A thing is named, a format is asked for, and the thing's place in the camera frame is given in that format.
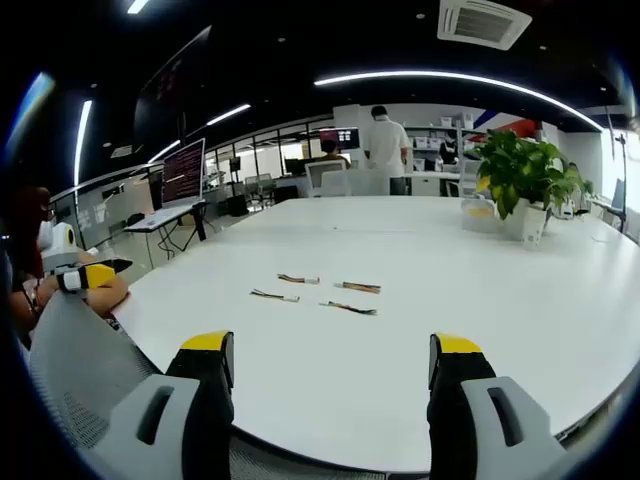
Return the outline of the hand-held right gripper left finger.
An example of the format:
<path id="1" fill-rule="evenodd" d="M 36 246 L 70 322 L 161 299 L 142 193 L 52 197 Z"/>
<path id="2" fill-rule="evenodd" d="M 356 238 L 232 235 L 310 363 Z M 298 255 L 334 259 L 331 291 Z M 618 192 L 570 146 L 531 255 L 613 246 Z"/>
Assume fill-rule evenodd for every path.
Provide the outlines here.
<path id="1" fill-rule="evenodd" d="M 187 340 L 114 407 L 93 467 L 105 479 L 228 479 L 233 386 L 234 334 Z"/>

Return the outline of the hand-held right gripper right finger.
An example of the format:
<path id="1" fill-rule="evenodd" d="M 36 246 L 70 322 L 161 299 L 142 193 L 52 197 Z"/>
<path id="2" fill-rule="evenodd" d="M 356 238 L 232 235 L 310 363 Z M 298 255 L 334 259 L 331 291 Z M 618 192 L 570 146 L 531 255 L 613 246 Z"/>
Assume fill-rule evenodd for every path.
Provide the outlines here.
<path id="1" fill-rule="evenodd" d="M 543 475 L 566 453 L 542 406 L 469 339 L 430 336 L 428 388 L 432 475 Z"/>

